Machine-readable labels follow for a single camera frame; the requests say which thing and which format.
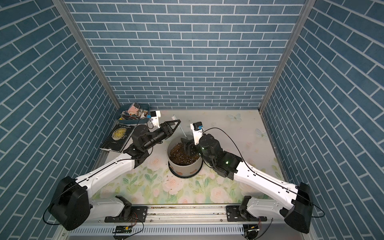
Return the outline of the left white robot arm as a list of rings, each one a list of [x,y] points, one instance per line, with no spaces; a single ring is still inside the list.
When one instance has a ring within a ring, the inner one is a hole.
[[[138,125],[131,134],[132,144],[110,163],[77,178],[61,179],[46,210],[68,231],[92,219],[131,220],[132,204],[126,198],[94,201],[93,195],[118,176],[139,167],[150,156],[149,149],[171,137],[180,123],[166,121],[153,132],[147,125]]]

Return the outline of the white ceramic pot with soil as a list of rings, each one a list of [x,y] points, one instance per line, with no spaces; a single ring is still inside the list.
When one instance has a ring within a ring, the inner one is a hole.
[[[182,138],[184,138],[184,136],[177,136],[169,142],[167,148],[168,164],[177,172],[189,174],[199,169],[200,166],[203,165],[203,160],[199,154],[189,156],[185,152],[181,141]]]

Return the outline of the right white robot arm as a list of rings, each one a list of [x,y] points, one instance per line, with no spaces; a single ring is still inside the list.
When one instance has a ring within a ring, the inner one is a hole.
[[[193,136],[196,151],[219,176],[247,184],[268,195],[279,203],[279,215],[288,226],[304,234],[310,232],[314,204],[309,185],[290,184],[250,167],[241,157],[224,151],[211,134],[194,132]]]

